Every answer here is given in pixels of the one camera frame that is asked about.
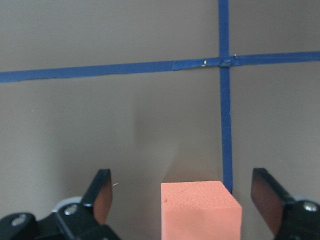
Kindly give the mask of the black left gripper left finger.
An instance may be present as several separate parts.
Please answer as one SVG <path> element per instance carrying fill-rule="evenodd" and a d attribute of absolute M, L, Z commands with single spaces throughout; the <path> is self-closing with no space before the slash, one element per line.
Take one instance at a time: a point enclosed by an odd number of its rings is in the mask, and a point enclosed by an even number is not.
<path fill-rule="evenodd" d="M 100 169 L 82 197 L 59 202 L 41 220 L 29 212 L 12 213 L 0 220 L 2 240 L 118 240 L 106 224 L 113 199 L 111 171 Z"/>

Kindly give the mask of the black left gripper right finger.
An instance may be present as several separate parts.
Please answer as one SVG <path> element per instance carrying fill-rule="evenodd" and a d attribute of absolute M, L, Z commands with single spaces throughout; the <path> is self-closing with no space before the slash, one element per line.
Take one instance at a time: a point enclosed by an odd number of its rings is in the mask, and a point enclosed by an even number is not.
<path fill-rule="evenodd" d="M 265 168 L 254 168 L 251 200 L 275 240 L 318 240 L 320 204 L 294 198 Z"/>

